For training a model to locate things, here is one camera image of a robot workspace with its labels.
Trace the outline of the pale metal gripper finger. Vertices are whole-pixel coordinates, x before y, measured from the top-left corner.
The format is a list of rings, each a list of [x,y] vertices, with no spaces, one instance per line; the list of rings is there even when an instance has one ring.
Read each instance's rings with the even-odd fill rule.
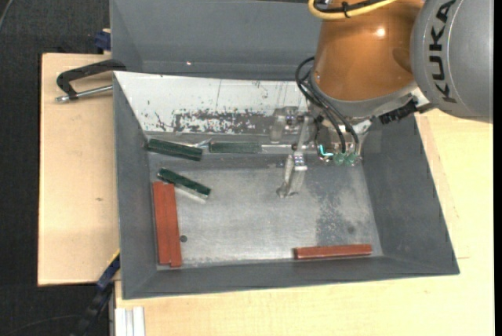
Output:
[[[284,136],[297,133],[300,127],[297,116],[297,107],[276,108],[273,114],[274,122],[269,131],[270,141],[278,143]]]
[[[280,198],[297,194],[304,183],[307,164],[303,153],[293,153],[287,156],[283,167],[283,182],[277,189]]]

